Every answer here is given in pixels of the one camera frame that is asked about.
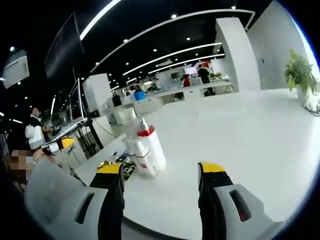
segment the red shirt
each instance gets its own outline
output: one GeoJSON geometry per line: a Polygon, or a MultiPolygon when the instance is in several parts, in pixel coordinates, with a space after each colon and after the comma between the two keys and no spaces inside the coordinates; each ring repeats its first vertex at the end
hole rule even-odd
{"type": "Polygon", "coordinates": [[[183,87],[185,88],[185,87],[190,87],[190,86],[191,86],[191,83],[190,83],[189,78],[187,77],[183,80],[183,87]]]}

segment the blue object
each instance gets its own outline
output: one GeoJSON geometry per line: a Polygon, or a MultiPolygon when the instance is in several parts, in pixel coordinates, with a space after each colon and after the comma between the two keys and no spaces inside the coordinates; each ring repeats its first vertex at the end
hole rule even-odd
{"type": "Polygon", "coordinates": [[[134,93],[134,98],[136,101],[139,101],[141,99],[145,99],[146,98],[146,94],[144,91],[138,91],[134,93]]]}

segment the yellow object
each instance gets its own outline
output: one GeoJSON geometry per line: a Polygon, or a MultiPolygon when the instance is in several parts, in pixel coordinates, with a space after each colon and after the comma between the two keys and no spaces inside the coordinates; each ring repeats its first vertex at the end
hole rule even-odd
{"type": "Polygon", "coordinates": [[[96,171],[98,174],[118,174],[121,163],[105,165],[96,171]]]}
{"type": "Polygon", "coordinates": [[[203,173],[217,173],[226,171],[222,166],[215,163],[201,161],[200,164],[202,166],[203,173]]]}
{"type": "Polygon", "coordinates": [[[75,142],[75,139],[72,137],[63,137],[61,139],[61,143],[64,149],[72,145],[74,142],[75,142]]]}

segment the white pillar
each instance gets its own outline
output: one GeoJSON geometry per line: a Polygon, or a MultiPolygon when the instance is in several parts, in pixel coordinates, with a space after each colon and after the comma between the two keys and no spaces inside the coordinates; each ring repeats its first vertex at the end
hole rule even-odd
{"type": "Polygon", "coordinates": [[[216,41],[222,42],[225,70],[234,92],[261,89],[259,69],[247,33],[237,17],[216,19],[216,41]]]}
{"type": "Polygon", "coordinates": [[[106,73],[89,76],[82,84],[89,111],[99,111],[104,115],[104,104],[112,97],[108,75],[106,73]]]}

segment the white tabletop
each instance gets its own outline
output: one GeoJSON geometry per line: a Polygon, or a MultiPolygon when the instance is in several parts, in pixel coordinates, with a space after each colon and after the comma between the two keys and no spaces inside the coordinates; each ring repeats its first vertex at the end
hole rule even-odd
{"type": "Polygon", "coordinates": [[[286,221],[303,201],[320,156],[320,118],[288,89],[232,93],[167,104],[148,115],[167,168],[154,179],[135,171],[125,182],[124,216],[153,231],[200,240],[199,161],[225,167],[286,221]]]}
{"type": "Polygon", "coordinates": [[[108,146],[105,146],[102,150],[98,151],[93,157],[88,159],[84,164],[74,170],[75,174],[81,179],[81,181],[89,186],[97,173],[97,167],[103,162],[111,162],[110,158],[114,153],[123,154],[126,150],[125,144],[122,139],[126,137],[126,134],[122,134],[115,139],[108,146]]]}

